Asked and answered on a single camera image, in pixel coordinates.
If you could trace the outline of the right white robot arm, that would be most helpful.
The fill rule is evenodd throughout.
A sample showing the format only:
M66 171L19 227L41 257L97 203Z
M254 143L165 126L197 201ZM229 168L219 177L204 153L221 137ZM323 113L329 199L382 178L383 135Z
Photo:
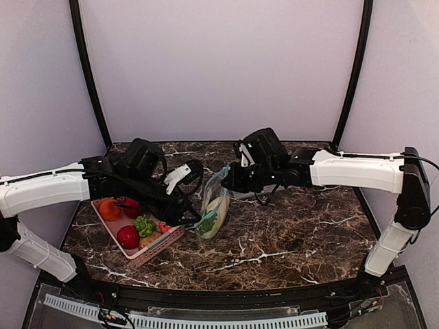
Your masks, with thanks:
M364 271L381 277L404 247L436 213L431 208L429 180L413 147L402 153L352 154L298 148L290 154L270 127L234 145L237 162L228 166L222 186L238 193L261 193L266 186L349 186L398 196L397 209L364 263Z

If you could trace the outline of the green toy leafy vegetable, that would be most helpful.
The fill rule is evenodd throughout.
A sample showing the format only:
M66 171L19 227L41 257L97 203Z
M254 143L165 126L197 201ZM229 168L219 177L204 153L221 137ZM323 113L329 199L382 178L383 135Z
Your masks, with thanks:
M213 226L215 225L216 221L217 221L216 213L211 217L209 217L208 219L204 219L199 226L201 233L204 234L206 232L210 232L213 229Z

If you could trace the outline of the clear zip bag blue zipper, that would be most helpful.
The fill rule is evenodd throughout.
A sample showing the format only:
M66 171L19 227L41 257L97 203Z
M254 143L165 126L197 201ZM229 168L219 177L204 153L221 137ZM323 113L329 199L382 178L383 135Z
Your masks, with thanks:
M204 186L201 220L195 224L202 239L212 239L225 222L230 195L228 189L222 186L222 180L227 176L229 169L229 166L224 167L209 178Z

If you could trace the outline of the pink perforated plastic basket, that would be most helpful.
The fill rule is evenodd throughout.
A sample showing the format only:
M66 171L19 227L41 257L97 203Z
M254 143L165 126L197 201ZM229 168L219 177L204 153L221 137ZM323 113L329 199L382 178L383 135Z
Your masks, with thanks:
M171 244L175 243L179 238L185 234L185 228L183 226L171 227L166 232L161 232L161 222L152 215L147 215L156 224L156 231L161 235L156 239L148 243L142 248L136 247L134 249L126 249L117 240L117 233L124 226L131 226L134 224L134 219L127 217L123 212L117 221L106 221L101 216L99 211L100 205L105 199L99 199L91 202L93 210L97 214L102 225L105 227L112 240L116 243L121 253L130 260L136 267L140 267L146 262L153 259L164 249L168 248Z

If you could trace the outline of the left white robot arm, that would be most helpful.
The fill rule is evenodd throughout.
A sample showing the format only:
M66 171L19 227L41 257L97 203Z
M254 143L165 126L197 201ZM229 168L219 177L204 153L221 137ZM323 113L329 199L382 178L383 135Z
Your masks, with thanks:
M165 153L156 143L136 138L123 153L83 158L65 167L1 179L1 251L18 256L33 267L71 284L89 274L78 256L60 251L36 236L18 215L22 212L73 201L129 197L169 226L186 224L184 214L200 216L180 184L202 183L199 160L168 169Z

